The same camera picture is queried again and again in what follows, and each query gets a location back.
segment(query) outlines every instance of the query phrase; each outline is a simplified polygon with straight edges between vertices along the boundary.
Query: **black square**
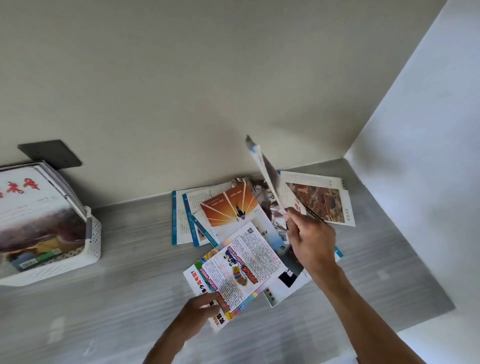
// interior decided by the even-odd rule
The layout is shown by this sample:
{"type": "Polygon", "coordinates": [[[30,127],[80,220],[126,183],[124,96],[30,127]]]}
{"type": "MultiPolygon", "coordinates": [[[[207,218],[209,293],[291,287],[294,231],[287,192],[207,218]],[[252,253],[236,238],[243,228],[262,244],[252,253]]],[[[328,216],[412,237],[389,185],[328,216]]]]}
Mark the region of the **black square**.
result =
{"type": "Polygon", "coordinates": [[[30,159],[34,161],[44,160],[56,170],[82,165],[80,159],[60,139],[19,144],[18,149],[30,159]]]}

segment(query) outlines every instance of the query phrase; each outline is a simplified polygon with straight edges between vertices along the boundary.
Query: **right hand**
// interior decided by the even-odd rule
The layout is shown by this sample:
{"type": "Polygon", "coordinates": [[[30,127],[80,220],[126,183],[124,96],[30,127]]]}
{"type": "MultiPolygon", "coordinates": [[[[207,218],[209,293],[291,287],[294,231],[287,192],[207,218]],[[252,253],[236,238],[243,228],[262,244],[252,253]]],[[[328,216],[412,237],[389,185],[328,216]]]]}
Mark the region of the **right hand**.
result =
{"type": "Polygon", "coordinates": [[[287,208],[288,239],[310,275],[335,267],[335,230],[327,223],[287,208]]]}

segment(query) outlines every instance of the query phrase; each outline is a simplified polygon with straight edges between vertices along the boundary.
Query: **white plastic basket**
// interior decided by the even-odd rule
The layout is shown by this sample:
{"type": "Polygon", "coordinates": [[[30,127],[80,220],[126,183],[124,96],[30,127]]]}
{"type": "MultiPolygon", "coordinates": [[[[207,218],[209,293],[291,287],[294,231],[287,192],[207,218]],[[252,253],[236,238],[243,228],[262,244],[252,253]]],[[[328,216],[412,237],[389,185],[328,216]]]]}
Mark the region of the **white plastic basket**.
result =
{"type": "Polygon", "coordinates": [[[92,210],[87,210],[87,228],[85,247],[78,255],[60,260],[58,262],[47,262],[45,265],[19,272],[0,279],[1,286],[25,286],[39,280],[56,276],[70,270],[81,268],[95,263],[100,258],[100,238],[102,235],[102,224],[92,216],[92,210]]]}

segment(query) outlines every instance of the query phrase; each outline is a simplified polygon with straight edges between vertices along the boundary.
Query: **white wall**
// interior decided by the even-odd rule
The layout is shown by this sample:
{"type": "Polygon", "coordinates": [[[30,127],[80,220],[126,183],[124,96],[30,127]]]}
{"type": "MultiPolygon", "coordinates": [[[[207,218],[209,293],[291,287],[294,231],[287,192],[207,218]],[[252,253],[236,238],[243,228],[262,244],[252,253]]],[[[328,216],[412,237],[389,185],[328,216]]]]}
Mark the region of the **white wall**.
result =
{"type": "Polygon", "coordinates": [[[445,0],[3,1],[0,164],[62,139],[94,206],[340,158],[445,0]]]}
{"type": "Polygon", "coordinates": [[[480,342],[480,1],[447,2],[346,158],[458,309],[404,338],[480,342]]]}

